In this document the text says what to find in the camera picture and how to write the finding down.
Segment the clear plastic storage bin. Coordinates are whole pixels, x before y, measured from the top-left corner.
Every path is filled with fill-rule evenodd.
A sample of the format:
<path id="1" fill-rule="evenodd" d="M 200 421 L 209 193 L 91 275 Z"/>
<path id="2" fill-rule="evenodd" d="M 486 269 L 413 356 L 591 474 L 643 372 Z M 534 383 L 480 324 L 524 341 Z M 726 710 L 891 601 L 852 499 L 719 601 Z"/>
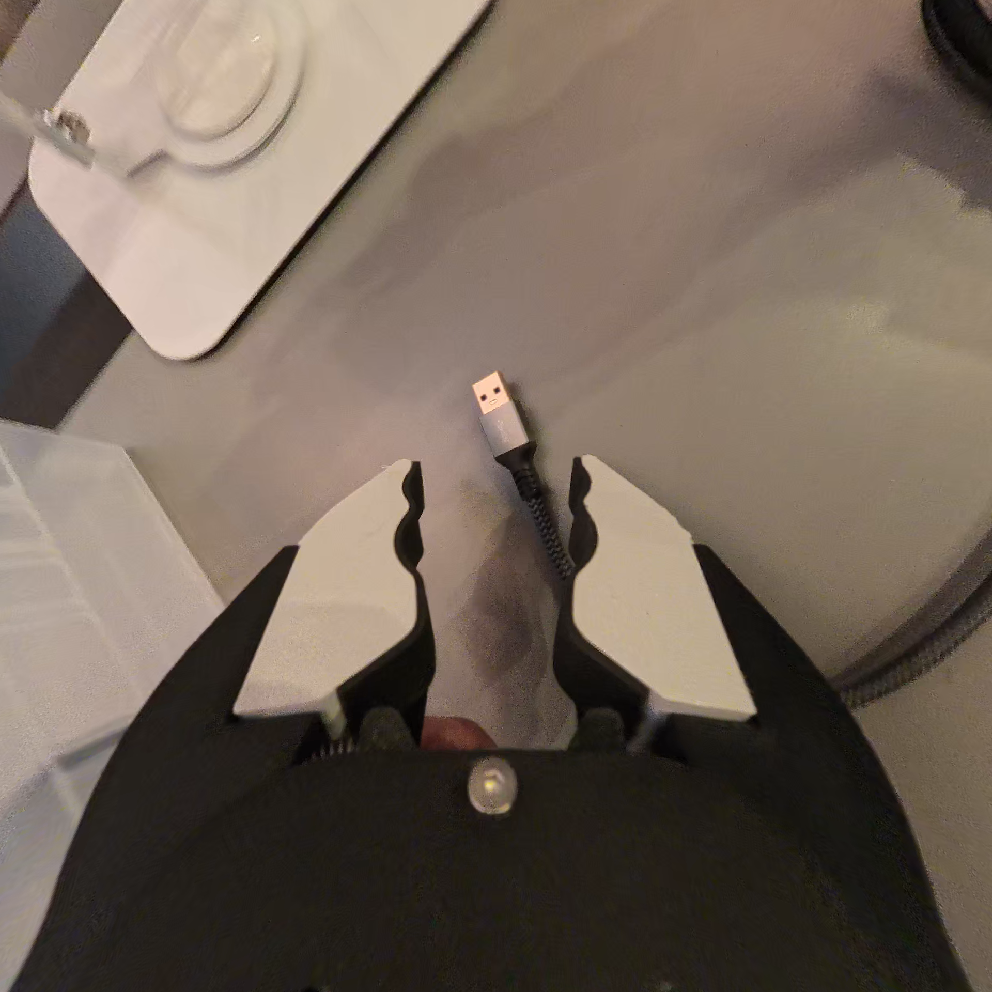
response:
<path id="1" fill-rule="evenodd" d="M 124 449 L 2 421 L 2 871 L 56 873 L 220 598 Z"/>

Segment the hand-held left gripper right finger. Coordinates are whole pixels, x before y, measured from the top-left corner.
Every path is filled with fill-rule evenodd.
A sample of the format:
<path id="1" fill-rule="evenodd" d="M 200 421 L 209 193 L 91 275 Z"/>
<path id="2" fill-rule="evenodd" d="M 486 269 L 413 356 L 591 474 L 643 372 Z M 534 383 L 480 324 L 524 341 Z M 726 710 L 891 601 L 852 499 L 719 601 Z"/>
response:
<path id="1" fill-rule="evenodd" d="M 565 583 L 553 672 L 577 713 L 609 708 L 623 726 L 647 716 L 753 718 L 689 530 L 600 458 L 573 462 L 576 571 Z"/>

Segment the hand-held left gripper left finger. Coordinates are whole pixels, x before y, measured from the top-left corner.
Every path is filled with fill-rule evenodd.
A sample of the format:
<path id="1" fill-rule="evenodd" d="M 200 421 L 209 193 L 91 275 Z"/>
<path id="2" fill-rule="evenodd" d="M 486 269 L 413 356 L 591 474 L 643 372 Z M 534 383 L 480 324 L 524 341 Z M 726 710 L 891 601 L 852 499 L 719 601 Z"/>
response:
<path id="1" fill-rule="evenodd" d="M 423 578 L 423 471 L 401 459 L 338 502 L 296 546 L 234 704 L 238 716 L 424 718 L 436 646 Z"/>

